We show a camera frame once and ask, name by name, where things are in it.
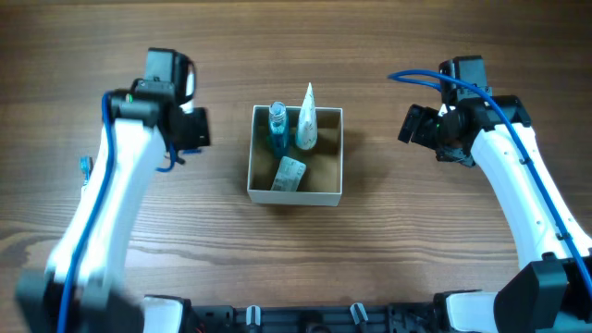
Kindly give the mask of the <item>white lotion tube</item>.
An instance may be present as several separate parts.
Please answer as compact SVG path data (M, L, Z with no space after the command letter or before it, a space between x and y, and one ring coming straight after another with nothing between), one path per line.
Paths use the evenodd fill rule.
M315 110L315 95L312 83L308 84L298 117L295 142L299 149L312 150L317 142L318 128Z

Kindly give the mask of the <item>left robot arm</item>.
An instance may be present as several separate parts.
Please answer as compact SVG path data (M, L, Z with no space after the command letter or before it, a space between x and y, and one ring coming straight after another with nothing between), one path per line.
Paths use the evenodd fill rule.
M102 98L99 153L79 206L43 271L26 270L15 299L31 332L192 332L187 299L124 292L130 233L157 172L210 145L207 111L193 104L197 68L186 55L150 48L145 71L128 89Z

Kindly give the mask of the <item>blue mouthwash bottle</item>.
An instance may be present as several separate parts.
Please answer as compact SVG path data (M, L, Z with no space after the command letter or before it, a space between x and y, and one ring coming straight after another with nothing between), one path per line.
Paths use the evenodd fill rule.
M269 140L274 156L281 159L288 154L290 146L290 125L287 107L274 102L268 109Z

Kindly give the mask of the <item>blue white toothbrush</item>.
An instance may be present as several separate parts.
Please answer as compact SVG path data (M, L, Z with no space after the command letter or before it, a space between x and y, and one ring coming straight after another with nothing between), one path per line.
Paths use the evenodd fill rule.
M93 159L89 155L85 155L80 159L80 171L84 176L82 188L85 189L93 171Z

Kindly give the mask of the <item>green soap bar pack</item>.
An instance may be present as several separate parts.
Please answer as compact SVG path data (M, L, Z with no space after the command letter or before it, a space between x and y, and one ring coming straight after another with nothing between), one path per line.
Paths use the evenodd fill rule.
M271 191L297 191L305 172L306 164L288 156L283 156L273 180Z

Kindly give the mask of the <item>blue disposable razor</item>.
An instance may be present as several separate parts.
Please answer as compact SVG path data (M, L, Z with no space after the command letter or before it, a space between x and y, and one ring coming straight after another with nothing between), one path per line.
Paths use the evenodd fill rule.
M183 154L200 154L201 151L202 150L200 148L196 148L196 149L183 150L182 153Z

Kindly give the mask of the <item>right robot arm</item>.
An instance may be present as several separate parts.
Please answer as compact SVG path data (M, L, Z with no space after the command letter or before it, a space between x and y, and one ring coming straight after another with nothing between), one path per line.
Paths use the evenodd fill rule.
M479 167L512 233L519 271L499 291L435 295L433 332L588 332L591 238L575 220L537 147L532 119L515 95L496 95L479 55L438 70L408 69L390 80L441 95L438 109L411 105L399 141L432 150L439 162Z

